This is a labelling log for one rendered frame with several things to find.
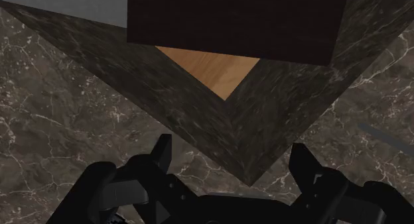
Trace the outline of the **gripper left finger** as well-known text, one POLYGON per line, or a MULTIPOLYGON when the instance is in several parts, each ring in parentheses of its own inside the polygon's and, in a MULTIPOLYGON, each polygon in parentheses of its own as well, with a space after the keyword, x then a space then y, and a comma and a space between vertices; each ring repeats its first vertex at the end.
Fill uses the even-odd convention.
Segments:
POLYGON ((86 167, 46 224, 126 224, 118 214, 132 205, 145 224, 198 224, 197 195, 167 170, 172 136, 162 134, 149 154, 132 156, 117 167, 86 167))

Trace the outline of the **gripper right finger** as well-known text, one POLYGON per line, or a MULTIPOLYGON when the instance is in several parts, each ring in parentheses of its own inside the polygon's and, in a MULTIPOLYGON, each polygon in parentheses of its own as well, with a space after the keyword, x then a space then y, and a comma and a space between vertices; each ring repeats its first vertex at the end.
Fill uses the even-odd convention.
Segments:
POLYGON ((393 186, 376 181, 358 186, 322 166, 303 143, 292 145, 289 171, 301 191, 292 207, 311 224, 414 224, 414 205, 393 186))

